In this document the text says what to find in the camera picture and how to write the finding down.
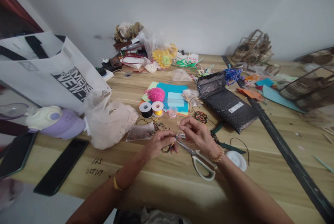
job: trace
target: black phone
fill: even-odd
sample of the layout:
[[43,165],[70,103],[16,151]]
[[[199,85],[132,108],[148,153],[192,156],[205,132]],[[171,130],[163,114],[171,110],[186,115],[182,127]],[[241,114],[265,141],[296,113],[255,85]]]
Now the black phone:
[[37,184],[34,193],[46,196],[55,195],[86,149],[88,143],[87,140],[73,139]]
[[16,137],[6,148],[0,164],[0,179],[22,170],[27,162],[37,133],[26,133]]

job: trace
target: white tote bag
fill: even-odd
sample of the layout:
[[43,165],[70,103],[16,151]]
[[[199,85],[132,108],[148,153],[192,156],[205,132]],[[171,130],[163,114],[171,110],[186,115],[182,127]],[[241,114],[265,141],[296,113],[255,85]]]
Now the white tote bag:
[[0,80],[36,104],[81,115],[92,89],[110,89],[79,49],[43,32],[0,40]]

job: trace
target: gold bracelet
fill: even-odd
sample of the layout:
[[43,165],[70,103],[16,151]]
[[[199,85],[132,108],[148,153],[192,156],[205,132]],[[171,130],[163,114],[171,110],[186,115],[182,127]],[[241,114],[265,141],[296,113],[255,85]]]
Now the gold bracelet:
[[115,189],[116,191],[120,191],[120,192],[122,192],[122,191],[128,189],[130,186],[128,186],[128,187],[125,188],[125,189],[121,189],[121,188],[119,188],[119,186],[117,185],[117,182],[116,182],[116,174],[117,174],[118,171],[119,171],[119,170],[117,170],[116,173],[114,174],[114,177],[112,178],[112,182],[113,182],[114,189]]
[[221,154],[219,155],[219,157],[218,158],[216,158],[216,159],[210,159],[213,163],[218,163],[218,162],[220,162],[220,160],[223,158],[223,156],[225,155],[225,151],[224,151],[224,149],[221,147],[221,146],[219,146],[220,147],[220,149],[222,150],[222,152],[221,152]]

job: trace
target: bag of beads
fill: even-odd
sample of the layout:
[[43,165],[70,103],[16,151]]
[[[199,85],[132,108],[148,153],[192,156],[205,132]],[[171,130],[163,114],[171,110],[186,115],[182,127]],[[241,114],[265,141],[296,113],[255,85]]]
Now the bag of beads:
[[154,135],[153,122],[145,125],[134,125],[130,129],[128,137],[126,138],[125,142],[151,139],[153,135]]

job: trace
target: scissors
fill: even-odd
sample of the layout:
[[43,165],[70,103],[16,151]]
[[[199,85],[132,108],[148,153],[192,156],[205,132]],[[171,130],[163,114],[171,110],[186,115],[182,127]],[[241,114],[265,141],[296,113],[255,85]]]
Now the scissors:
[[[217,166],[212,163],[207,157],[205,157],[204,155],[202,155],[199,150],[193,150],[190,147],[188,147],[186,144],[184,144],[182,141],[177,140],[177,142],[180,144],[180,146],[182,146],[185,150],[187,150],[190,154],[191,157],[193,159],[194,162],[194,167],[197,171],[197,173],[199,174],[200,177],[202,177],[205,180],[213,180],[216,176],[216,172],[214,170],[212,170],[211,168],[209,168],[201,159],[205,160],[207,163],[209,163],[214,169],[217,169]],[[209,175],[204,176],[197,168],[197,163],[199,163],[202,167],[204,167],[208,172]]]

